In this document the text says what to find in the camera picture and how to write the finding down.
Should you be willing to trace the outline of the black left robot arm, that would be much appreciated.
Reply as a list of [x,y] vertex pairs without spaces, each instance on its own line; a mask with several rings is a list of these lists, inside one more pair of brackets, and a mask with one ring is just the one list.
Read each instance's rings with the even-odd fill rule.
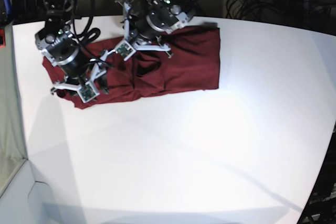
[[184,28],[195,16],[199,0],[117,0],[123,7],[124,36],[114,52],[125,61],[138,51],[172,56],[163,35]]

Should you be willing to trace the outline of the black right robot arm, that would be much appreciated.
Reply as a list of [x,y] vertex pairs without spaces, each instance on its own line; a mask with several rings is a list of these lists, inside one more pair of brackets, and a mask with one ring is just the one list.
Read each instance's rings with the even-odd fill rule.
[[[100,35],[100,29],[91,28],[92,15],[82,33],[75,31],[77,1],[44,0],[45,25],[36,33],[35,44],[50,64],[64,74],[61,80],[53,83],[51,94],[66,91],[86,103],[101,92],[109,93],[106,73],[113,66],[106,62],[106,53],[96,57],[87,48]],[[94,12],[95,0],[89,0],[89,4]]]

